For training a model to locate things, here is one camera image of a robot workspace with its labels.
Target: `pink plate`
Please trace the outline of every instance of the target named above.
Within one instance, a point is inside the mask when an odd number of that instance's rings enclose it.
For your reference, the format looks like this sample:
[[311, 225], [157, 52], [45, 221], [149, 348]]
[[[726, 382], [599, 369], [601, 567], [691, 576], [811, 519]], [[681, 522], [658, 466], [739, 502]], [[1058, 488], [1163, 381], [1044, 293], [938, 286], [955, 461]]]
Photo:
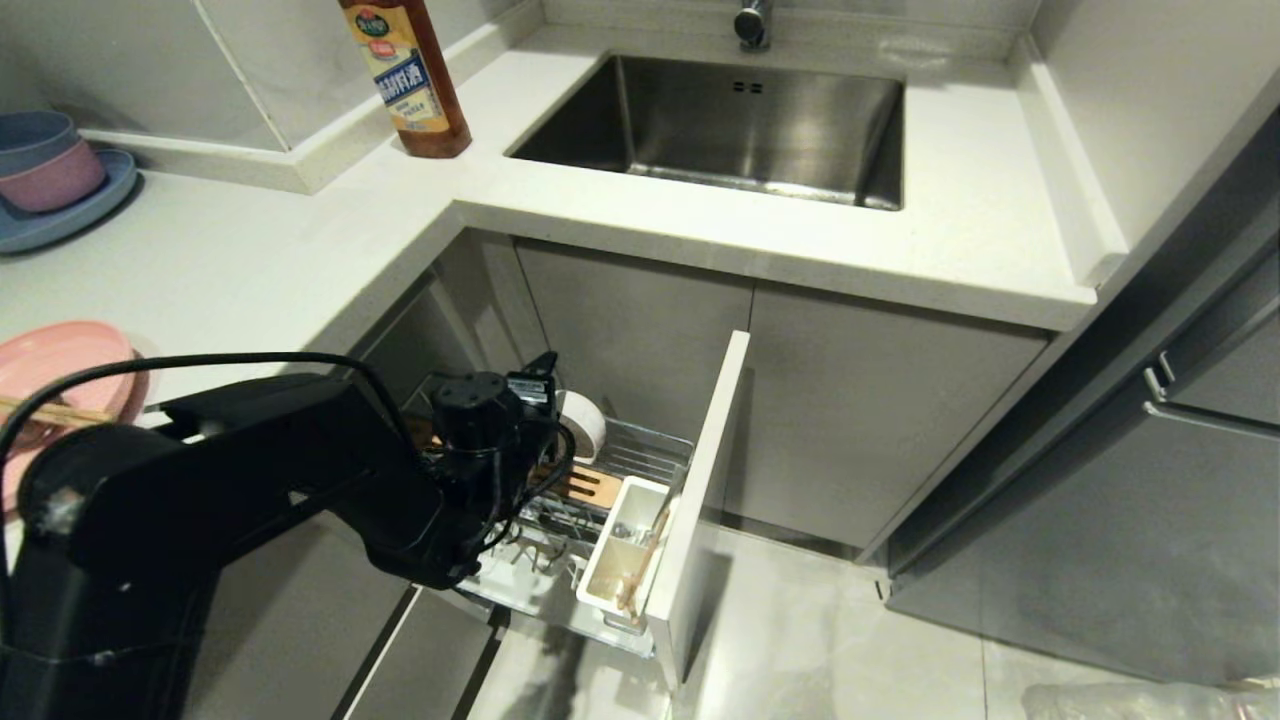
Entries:
[[[27, 397], [58, 378], [105, 363], [133, 357], [128, 338], [111, 325], [95, 322], [60, 323], [20, 334], [0, 345], [0, 395]], [[102, 378], [74, 387], [63, 396], [72, 407], [101, 410], [118, 421], [133, 421], [141, 402], [129, 402], [133, 375]], [[41, 447], [10, 455], [4, 468], [4, 507], [8, 511], [18, 492], [22, 474]]]

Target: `chopsticks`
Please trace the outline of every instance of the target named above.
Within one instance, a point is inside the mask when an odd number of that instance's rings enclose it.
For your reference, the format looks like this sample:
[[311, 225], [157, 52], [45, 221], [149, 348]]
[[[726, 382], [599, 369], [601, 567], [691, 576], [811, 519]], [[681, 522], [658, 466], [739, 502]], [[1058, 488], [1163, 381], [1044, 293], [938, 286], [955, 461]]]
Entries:
[[[24, 398], [22, 397], [0, 395], [0, 415], [9, 415], [17, 410], [18, 406], [22, 405], [23, 400]], [[40, 410], [36, 410], [31, 419], [37, 423], [61, 425], [64, 428], [87, 428], [90, 425], [110, 423], [115, 418], [113, 418], [110, 413], [102, 413], [100, 410], [81, 410], [79, 407], [69, 407], [67, 405], [49, 402], [41, 406]]]

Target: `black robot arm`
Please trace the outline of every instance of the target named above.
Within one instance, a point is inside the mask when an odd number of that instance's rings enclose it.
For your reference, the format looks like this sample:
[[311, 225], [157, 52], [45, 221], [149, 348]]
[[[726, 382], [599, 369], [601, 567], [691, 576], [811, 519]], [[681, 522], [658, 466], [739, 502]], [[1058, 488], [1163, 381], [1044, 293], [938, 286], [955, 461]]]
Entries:
[[[378, 405], [349, 379], [279, 375], [165, 402], [170, 421], [154, 429], [97, 425], [41, 452], [19, 488], [22, 552], [0, 578], [0, 717], [175, 719], [227, 564], [330, 510], [376, 568], [451, 588], [568, 469], [553, 354], [508, 377], [434, 382], [425, 437], [439, 447], [411, 442], [367, 368], [306, 355], [271, 359], [353, 366]], [[198, 359], [113, 368], [209, 364]], [[61, 392], [50, 388], [14, 413], [0, 450]], [[550, 482], [531, 488], [544, 464]]]

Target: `refrigerator door handle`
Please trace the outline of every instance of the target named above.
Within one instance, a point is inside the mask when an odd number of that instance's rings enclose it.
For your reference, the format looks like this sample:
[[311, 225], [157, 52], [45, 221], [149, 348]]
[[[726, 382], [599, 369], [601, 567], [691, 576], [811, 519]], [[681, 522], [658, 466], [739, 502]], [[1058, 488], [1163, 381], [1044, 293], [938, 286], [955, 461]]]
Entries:
[[1155, 368], [1147, 368], [1143, 370], [1142, 377], [1147, 382], [1147, 388], [1151, 391], [1151, 400], [1143, 402], [1142, 409], [1152, 418], [1176, 420], [1179, 423], [1188, 423], [1202, 428], [1238, 433], [1262, 439], [1280, 441], [1280, 425], [1275, 423], [1263, 423], [1261, 420], [1217, 413], [1216, 410], [1206, 410], [1203, 407], [1170, 402], [1165, 387], [1160, 384], [1160, 378], [1156, 375]]

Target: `kitchen cabinet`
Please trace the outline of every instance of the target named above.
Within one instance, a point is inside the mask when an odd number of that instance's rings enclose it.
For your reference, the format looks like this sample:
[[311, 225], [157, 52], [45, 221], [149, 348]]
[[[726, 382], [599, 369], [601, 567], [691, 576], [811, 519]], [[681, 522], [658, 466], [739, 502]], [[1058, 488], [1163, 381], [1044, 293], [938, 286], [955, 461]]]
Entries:
[[457, 606], [465, 602], [457, 594], [412, 588], [344, 720], [429, 720], [465, 711], [468, 685], [488, 673], [499, 632]]
[[1043, 331], [759, 283], [730, 512], [865, 547]]
[[412, 395], [431, 372], [507, 373], [545, 351], [511, 238], [466, 229], [352, 354], [399, 405], [421, 410]]
[[524, 238], [516, 252], [564, 387], [605, 415], [698, 437], [753, 281]]
[[[635, 624], [605, 619], [575, 594], [594, 544], [590, 518], [573, 518], [582, 523], [568, 529], [548, 529], [540, 518], [517, 523], [512, 539], [483, 555], [481, 570], [458, 589], [653, 659], [675, 689], [705, 616], [704, 570], [713, 561], [710, 536], [749, 343], [735, 329], [746, 325], [750, 281], [535, 245], [520, 241], [517, 251], [508, 237], [466, 231], [357, 352], [403, 407], [420, 410], [416, 388], [431, 370], [504, 372], [552, 347], [561, 352], [562, 383], [611, 415], [662, 430], [611, 425], [595, 464], [620, 478], [662, 482], [672, 496], [652, 583], [636, 591]], [[653, 318], [663, 324], [654, 327]], [[379, 682], [375, 675], [370, 687]]]
[[183, 717], [329, 717], [408, 583], [314, 518], [223, 570]]

